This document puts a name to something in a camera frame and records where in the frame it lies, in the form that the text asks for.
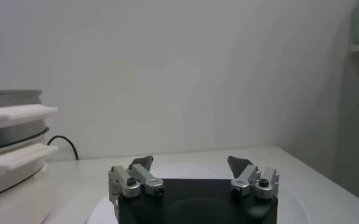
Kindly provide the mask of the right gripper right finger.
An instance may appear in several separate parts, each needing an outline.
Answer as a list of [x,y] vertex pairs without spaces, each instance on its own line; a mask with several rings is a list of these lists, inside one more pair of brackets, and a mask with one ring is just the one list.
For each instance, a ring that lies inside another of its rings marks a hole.
[[228,156],[227,162],[234,179],[230,181],[230,191],[234,198],[254,194],[262,200],[270,200],[279,194],[279,173],[267,167],[263,173],[248,159]]

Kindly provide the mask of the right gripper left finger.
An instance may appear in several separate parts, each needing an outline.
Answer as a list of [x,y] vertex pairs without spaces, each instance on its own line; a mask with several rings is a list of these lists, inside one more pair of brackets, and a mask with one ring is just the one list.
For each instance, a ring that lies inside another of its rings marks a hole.
[[108,172],[109,200],[114,210],[119,209],[119,197],[137,198],[144,193],[151,196],[162,196],[165,193],[164,182],[150,173],[153,156],[134,159],[125,169],[123,166],[113,166]]

